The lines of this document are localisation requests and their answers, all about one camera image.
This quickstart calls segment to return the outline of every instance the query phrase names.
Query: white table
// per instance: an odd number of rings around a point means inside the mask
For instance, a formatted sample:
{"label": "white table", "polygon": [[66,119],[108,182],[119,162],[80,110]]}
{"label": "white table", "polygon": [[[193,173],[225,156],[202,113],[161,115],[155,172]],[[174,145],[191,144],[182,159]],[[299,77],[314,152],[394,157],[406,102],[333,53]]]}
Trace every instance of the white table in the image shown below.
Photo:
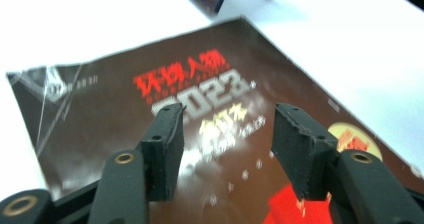
{"label": "white table", "polygon": [[0,200],[45,188],[6,71],[90,61],[246,16],[281,51],[424,170],[424,13],[405,0],[0,0]]}

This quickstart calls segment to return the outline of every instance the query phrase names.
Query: screw hole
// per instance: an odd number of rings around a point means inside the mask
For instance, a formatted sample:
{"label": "screw hole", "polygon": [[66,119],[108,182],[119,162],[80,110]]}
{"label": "screw hole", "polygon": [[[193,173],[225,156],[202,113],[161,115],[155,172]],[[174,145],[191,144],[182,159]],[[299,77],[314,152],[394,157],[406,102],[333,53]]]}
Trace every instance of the screw hole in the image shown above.
{"label": "screw hole", "polygon": [[315,138],[318,139],[318,140],[325,140],[325,136],[323,136],[323,135],[318,135]]}
{"label": "screw hole", "polygon": [[127,164],[134,160],[134,155],[131,153],[123,153],[115,157],[115,162],[118,164]]}
{"label": "screw hole", "polygon": [[352,153],[351,157],[353,158],[353,160],[365,164],[369,164],[372,162],[372,159],[369,156],[358,152]]}
{"label": "screw hole", "polygon": [[37,204],[38,198],[33,195],[19,197],[18,199],[13,200],[9,203],[3,210],[3,215],[5,216],[18,216]]}

